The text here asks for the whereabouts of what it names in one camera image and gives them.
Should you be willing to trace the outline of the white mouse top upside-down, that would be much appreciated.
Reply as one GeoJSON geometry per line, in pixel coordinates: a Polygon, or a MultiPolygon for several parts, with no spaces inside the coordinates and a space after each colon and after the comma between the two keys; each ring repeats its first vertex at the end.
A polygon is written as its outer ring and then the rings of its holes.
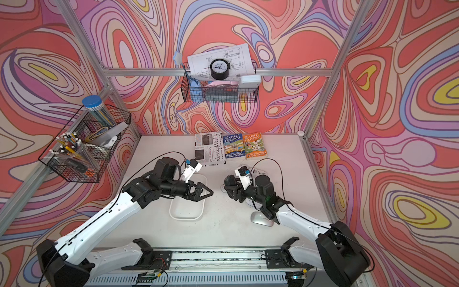
{"type": "Polygon", "coordinates": [[[252,178],[255,179],[258,176],[267,175],[267,173],[265,171],[260,170],[260,169],[252,169],[251,170],[251,175],[252,175],[252,178]]]}

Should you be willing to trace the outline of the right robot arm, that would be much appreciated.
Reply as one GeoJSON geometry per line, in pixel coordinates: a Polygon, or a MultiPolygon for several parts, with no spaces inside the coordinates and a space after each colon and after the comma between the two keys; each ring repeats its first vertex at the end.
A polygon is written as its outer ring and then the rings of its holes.
{"type": "Polygon", "coordinates": [[[240,203],[259,203],[260,212],[280,226],[290,228],[314,242],[316,249],[289,244],[287,252],[297,263],[306,263],[326,272],[339,287],[350,287],[370,267],[371,259],[349,227],[341,221],[329,223],[317,220],[294,208],[291,202],[278,196],[266,175],[249,180],[228,175],[224,179],[228,196],[240,203]]]}

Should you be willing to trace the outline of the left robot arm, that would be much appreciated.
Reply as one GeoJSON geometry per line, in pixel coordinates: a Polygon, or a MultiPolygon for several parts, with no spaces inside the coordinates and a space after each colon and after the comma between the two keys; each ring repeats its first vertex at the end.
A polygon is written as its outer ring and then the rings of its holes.
{"type": "Polygon", "coordinates": [[[142,238],[118,248],[95,252],[94,248],[121,223],[161,197],[200,202],[213,196],[202,182],[194,183],[193,174],[202,165],[187,161],[179,178],[177,160],[163,157],[152,171],[126,183],[118,196],[89,220],[56,241],[44,240],[37,247],[43,278],[53,287],[83,287],[95,277],[129,266],[152,264],[154,250],[142,238]]]}

